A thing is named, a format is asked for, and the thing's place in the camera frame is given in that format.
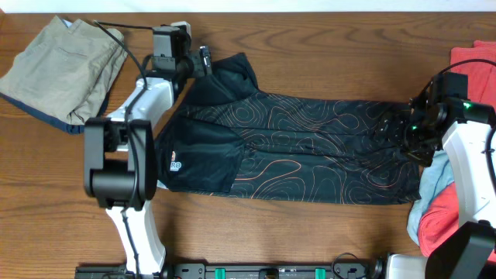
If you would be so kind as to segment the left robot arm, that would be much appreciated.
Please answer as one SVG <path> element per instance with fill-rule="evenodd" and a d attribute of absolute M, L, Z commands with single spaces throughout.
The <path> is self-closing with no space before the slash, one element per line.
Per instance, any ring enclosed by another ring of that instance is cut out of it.
<path fill-rule="evenodd" d="M 151 201 L 157 189 L 153 129 L 173 107 L 188 79 L 211 74 L 207 46 L 191 48 L 188 22 L 151 28 L 153 52 L 136 66 L 131 95 L 106 117 L 84 124 L 84 189 L 118 230 L 126 263 L 78 267 L 76 278 L 172 278 Z"/>

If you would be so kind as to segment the black printed jersey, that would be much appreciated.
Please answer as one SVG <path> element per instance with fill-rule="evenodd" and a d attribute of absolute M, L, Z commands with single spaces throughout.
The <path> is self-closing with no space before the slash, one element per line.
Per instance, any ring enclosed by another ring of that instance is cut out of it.
<path fill-rule="evenodd" d="M 418 200 L 419 166 L 377 126 L 395 102 L 261 91 L 246 55 L 216 61 L 155 141 L 158 182 L 179 192 L 352 205 Z"/>

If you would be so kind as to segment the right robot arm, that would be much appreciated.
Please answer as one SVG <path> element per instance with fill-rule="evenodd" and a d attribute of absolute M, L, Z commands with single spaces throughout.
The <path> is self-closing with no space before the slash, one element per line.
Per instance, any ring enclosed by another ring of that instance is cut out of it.
<path fill-rule="evenodd" d="M 393 254 L 386 278 L 493 278 L 495 251 L 495 111 L 467 97 L 468 77 L 442 71 L 413 98 L 411 113 L 388 112 L 375 137 L 428 167 L 447 153 L 458 197 L 459 227 L 428 257 Z"/>

